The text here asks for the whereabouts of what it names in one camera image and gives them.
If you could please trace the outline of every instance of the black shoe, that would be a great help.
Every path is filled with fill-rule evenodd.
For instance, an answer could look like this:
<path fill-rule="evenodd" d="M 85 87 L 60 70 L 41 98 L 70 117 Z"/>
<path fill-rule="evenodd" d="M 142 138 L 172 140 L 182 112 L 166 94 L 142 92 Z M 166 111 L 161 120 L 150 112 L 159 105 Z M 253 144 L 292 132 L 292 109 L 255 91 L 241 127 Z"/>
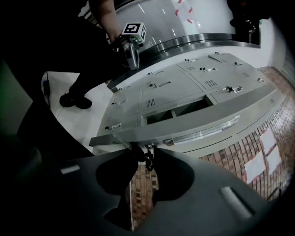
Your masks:
<path fill-rule="evenodd" d="M 76 107 L 80 109 L 87 109 L 87 108 L 90 108 L 92 105 L 92 102 L 89 99 L 85 97 L 74 98 L 69 93 L 62 95 L 59 99 L 59 103 L 63 107 L 71 107 L 76 105 Z"/>

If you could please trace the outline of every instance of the cable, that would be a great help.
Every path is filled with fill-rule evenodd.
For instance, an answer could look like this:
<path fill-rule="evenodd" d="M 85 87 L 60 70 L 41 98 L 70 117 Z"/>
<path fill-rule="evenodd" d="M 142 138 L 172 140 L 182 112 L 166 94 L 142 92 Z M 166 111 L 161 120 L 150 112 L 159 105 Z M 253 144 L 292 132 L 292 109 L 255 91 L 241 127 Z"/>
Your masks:
<path fill-rule="evenodd" d="M 49 86 L 49 80 L 48 80 L 48 72 L 46 71 L 47 74 L 47 80 L 43 81 L 43 88 L 44 88 L 44 95 L 48 99 L 48 105 L 50 108 L 50 86 Z"/>

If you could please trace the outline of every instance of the vent grille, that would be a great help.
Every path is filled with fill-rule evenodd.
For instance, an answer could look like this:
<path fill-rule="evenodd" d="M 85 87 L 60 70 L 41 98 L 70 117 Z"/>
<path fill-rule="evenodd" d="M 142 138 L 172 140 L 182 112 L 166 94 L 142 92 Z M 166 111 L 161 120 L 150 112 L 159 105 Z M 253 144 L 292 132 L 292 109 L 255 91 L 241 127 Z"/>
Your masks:
<path fill-rule="evenodd" d="M 246 77 L 249 77 L 250 76 L 246 72 L 244 72 L 243 75 L 246 76 Z"/>
<path fill-rule="evenodd" d="M 214 87 L 215 85 L 217 85 L 213 80 L 205 81 L 205 83 L 208 84 L 209 87 Z"/>
<path fill-rule="evenodd" d="M 152 107 L 155 105 L 155 99 L 151 99 L 147 101 L 147 107 Z"/>
<path fill-rule="evenodd" d="M 146 87 L 147 87 L 147 88 L 150 87 L 151 84 L 152 84 L 152 82 L 147 82 L 147 83 L 146 83 Z"/>
<path fill-rule="evenodd" d="M 188 69 L 189 71 L 191 71 L 191 70 L 194 70 L 195 68 L 194 68 L 193 66 L 190 66 L 190 67 L 187 67 L 187 69 Z"/>

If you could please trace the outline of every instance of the white floor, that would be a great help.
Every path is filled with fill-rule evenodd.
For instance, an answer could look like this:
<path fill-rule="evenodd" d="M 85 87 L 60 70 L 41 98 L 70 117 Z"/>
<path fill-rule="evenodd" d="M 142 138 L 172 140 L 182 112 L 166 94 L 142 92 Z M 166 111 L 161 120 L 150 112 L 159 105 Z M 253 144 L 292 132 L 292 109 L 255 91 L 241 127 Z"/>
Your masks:
<path fill-rule="evenodd" d="M 75 106 L 63 108 L 59 104 L 59 98 L 68 93 L 69 87 L 75 82 L 78 75 L 77 73 L 48 72 L 51 111 L 59 123 L 92 152 L 93 148 L 89 146 L 89 141 L 97 134 L 101 119 L 112 97 L 112 92 L 105 84 L 101 84 L 86 94 L 86 97 L 92 101 L 92 106 L 89 109 L 81 110 Z"/>

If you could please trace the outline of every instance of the drawer handle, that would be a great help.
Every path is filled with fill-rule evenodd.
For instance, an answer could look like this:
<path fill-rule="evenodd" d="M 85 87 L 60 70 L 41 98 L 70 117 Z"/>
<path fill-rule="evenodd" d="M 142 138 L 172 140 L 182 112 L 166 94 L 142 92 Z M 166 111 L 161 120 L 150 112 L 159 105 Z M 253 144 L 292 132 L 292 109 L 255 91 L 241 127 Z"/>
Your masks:
<path fill-rule="evenodd" d="M 158 72 L 155 73 L 155 75 L 157 75 L 157 74 L 159 74 L 159 73 L 162 73 L 162 72 L 164 72 L 164 71 L 163 71 L 163 70 L 158 71 Z"/>
<path fill-rule="evenodd" d="M 227 122 L 224 122 L 220 125 L 216 125 L 216 126 L 211 127 L 207 130 L 202 130 L 200 132 L 196 132 L 193 134 L 180 136 L 180 137 L 176 137 L 176 138 L 166 139 L 166 140 L 163 140 L 163 143 L 166 144 L 167 146 L 173 146 L 173 145 L 177 145 L 177 144 L 189 143 L 189 142 L 193 142 L 193 141 L 196 141 L 199 139 L 203 139 L 203 138 L 218 134 L 218 133 L 230 128 L 231 126 L 235 125 L 238 122 L 239 118 L 240 118 L 240 116 L 236 116 L 235 118 L 233 118 Z"/>
<path fill-rule="evenodd" d="M 168 81 L 168 82 L 166 82 L 166 83 L 159 84 L 158 86 L 159 86 L 159 87 L 162 87 L 162 86 L 164 86 L 164 85 L 166 85 L 166 84 L 169 84 L 169 83 L 172 83 L 172 82 L 171 82 L 171 80 L 169 80 L 169 81 Z"/>
<path fill-rule="evenodd" d="M 124 103 L 126 101 L 127 101 L 127 99 L 125 99 L 124 101 L 119 102 L 118 105 L 121 105 L 122 103 Z"/>

